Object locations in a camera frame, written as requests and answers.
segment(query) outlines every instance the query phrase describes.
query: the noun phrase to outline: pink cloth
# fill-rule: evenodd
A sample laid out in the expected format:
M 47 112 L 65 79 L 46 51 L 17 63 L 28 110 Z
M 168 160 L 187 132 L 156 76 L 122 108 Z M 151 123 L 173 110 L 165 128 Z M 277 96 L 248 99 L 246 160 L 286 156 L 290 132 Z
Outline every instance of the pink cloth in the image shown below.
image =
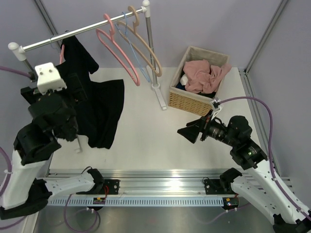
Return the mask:
M 218 86 L 225 75 L 231 70 L 226 63 L 222 67 L 210 66 L 207 60 L 186 62 L 184 73 L 188 77 L 185 89 L 198 94 L 210 94 L 218 90 Z

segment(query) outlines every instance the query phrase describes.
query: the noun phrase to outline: white wall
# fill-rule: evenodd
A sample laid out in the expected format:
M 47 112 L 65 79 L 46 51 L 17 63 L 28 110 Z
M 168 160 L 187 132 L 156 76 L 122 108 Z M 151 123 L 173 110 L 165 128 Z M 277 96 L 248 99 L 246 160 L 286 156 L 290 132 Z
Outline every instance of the white wall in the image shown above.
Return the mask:
M 60 33 L 103 21 L 141 6 L 142 0 L 45 0 Z M 176 67 L 187 46 L 231 55 L 233 66 L 245 67 L 280 0 L 151 0 L 155 53 L 163 67 Z M 146 38 L 140 15 L 139 33 Z M 78 36 L 100 67 L 117 67 L 114 57 L 100 44 L 95 31 Z M 129 52 L 128 45 L 122 48 Z
M 273 149 L 281 174 L 311 207 L 311 1 L 290 1 L 250 78 L 255 94 L 272 109 Z M 266 113 L 264 120 L 269 127 Z
M 28 45 L 49 38 L 50 34 L 40 14 L 31 0 L 2 0 L 0 1 L 0 22 L 0 66 L 27 72 L 27 68 L 8 50 L 7 45 L 12 41 Z M 50 46 L 27 54 L 33 66 L 47 61 L 57 61 L 57 51 Z M 20 89 L 28 86 L 30 82 L 26 77 L 4 71 L 0 71 L 0 80 L 0 146 L 11 156 L 17 132 L 31 122 L 27 110 L 28 103 L 20 95 Z M 4 178 L 4 169 L 6 164 L 0 156 L 0 182 Z M 0 226 L 14 221 L 0 221 Z M 18 227 L 3 232 L 17 232 Z

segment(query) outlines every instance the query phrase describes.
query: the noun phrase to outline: clothes rack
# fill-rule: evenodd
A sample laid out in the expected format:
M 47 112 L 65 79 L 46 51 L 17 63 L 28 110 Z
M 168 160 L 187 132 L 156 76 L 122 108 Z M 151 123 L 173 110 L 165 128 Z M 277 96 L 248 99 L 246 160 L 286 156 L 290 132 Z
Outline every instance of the clothes rack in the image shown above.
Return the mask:
M 143 6 L 140 7 L 139 9 L 137 9 L 136 12 L 137 12 L 137 14 L 140 14 L 140 13 L 145 14 L 149 47 L 154 51 L 152 31 L 151 31 L 151 21 L 150 21 L 150 2 L 149 2 L 149 0 L 144 0 L 142 2 L 142 5 Z M 133 12 L 128 12 L 125 15 L 123 14 L 123 15 L 111 18 L 111 21 L 112 22 L 120 21 L 120 20 L 124 19 L 125 17 L 132 17 L 133 15 L 134 15 Z M 87 31 L 90 31 L 93 29 L 96 29 L 96 28 L 101 27 L 103 25 L 106 25 L 108 23 L 109 23 L 108 20 L 104 20 L 104 21 L 94 23 L 94 24 L 88 25 L 86 27 L 71 31 L 71 32 L 67 32 L 67 33 L 64 33 L 61 35 L 56 35 L 56 36 L 51 37 L 49 39 L 31 44 L 28 46 L 20 46 L 18 43 L 11 42 L 11 43 L 9 43 L 8 47 L 9 47 L 9 50 L 11 50 L 13 52 L 13 54 L 16 56 L 16 58 L 19 61 L 22 61 L 25 64 L 25 66 L 31 72 L 35 73 L 35 69 L 31 66 L 31 64 L 28 62 L 28 60 L 26 58 L 25 53 L 27 51 L 34 50 L 34 49 L 39 48 L 41 46 L 48 45 L 50 43 L 57 42 L 57 41 L 60 41 L 62 39 L 65 39 L 65 38 L 68 38 L 68 37 L 71 37 L 74 35 L 78 35 L 80 33 L 84 33 L 84 32 L 87 32 Z M 154 61 L 152 56 L 150 58 L 150 61 L 151 61 L 151 64 L 153 64 L 153 66 L 155 67 L 155 61 Z M 157 99 L 158 99 L 159 104 L 161 106 L 161 109 L 165 110 L 165 109 L 167 109 L 167 106 L 166 106 L 166 103 L 163 99 L 162 93 L 160 91 L 160 84 L 157 81 L 157 76 L 156 76 L 154 71 L 152 71 L 152 76 L 153 76 L 152 89 L 156 93 L 156 96 L 157 96 Z

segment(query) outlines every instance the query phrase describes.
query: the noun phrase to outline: white plastic cap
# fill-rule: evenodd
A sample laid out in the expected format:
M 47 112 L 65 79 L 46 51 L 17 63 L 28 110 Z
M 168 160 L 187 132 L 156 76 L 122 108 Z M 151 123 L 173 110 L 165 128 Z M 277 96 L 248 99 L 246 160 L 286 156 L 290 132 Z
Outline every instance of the white plastic cap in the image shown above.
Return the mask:
M 22 62 L 26 60 L 25 51 L 22 46 L 18 45 L 18 43 L 11 42 L 8 45 L 8 47 L 9 47 L 9 50 L 11 50 L 14 53 L 15 57 L 17 57 L 19 61 Z
M 150 17 L 150 1 L 149 0 L 144 0 L 142 1 L 142 5 L 145 7 L 145 17 L 149 18 Z

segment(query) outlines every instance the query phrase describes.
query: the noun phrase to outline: woven basket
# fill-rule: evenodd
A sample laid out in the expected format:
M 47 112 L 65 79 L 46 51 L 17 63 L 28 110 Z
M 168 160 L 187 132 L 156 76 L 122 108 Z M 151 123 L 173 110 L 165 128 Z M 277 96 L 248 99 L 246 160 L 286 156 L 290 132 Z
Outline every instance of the woven basket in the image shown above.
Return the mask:
M 194 46 L 189 46 L 177 68 L 177 71 L 170 85 L 170 99 L 169 99 L 170 107 L 178 108 L 200 116 L 205 116 L 209 112 L 209 110 L 212 109 L 209 103 L 212 100 L 211 98 L 200 96 L 176 88 L 177 84 L 180 81 L 181 78 L 180 76 L 183 71 L 185 62 L 203 59 L 207 60 L 211 65 L 221 67 L 223 64 L 228 63 L 229 55 L 200 49 Z M 225 78 L 223 78 L 223 80 L 220 82 L 218 90 L 222 87 L 224 79 Z

